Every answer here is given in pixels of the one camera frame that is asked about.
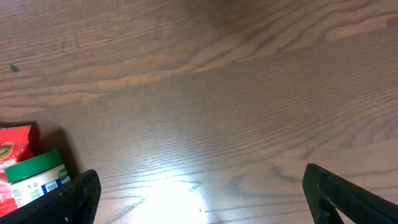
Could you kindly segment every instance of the green lid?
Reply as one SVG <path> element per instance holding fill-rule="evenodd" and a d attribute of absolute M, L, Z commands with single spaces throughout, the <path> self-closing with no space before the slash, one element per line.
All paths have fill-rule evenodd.
<path fill-rule="evenodd" d="M 5 168 L 4 172 L 9 183 L 15 183 L 20 180 L 32 177 L 36 174 L 52 169 L 61 165 L 62 158 L 58 150 L 48 152 L 16 165 Z"/>

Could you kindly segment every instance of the red packet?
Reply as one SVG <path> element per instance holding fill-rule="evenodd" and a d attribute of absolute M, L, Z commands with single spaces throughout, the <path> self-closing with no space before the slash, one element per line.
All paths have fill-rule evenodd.
<path fill-rule="evenodd" d="M 18 208 L 4 169 L 34 156 L 29 149 L 29 131 L 30 126 L 0 129 L 0 217 Z"/>

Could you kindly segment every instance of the wood plank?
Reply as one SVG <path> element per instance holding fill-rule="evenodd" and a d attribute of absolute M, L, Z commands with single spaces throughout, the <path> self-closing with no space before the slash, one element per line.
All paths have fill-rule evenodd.
<path fill-rule="evenodd" d="M 98 171 L 96 223 L 310 223 L 308 162 L 398 202 L 397 37 L 390 27 L 2 120 L 37 120 Z"/>
<path fill-rule="evenodd" d="M 3 0 L 2 115 L 394 26 L 397 10 L 395 0 Z"/>

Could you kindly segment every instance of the brown wood grain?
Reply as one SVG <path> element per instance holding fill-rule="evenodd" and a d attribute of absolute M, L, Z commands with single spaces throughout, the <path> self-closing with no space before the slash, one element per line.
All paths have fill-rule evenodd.
<path fill-rule="evenodd" d="M 395 26 L 397 10 L 395 0 L 4 0 L 1 116 Z"/>
<path fill-rule="evenodd" d="M 192 209 L 204 219 L 185 223 L 311 223 L 309 162 L 398 202 L 397 38 L 388 27 L 3 120 L 63 129 L 99 173 L 96 223 Z"/>

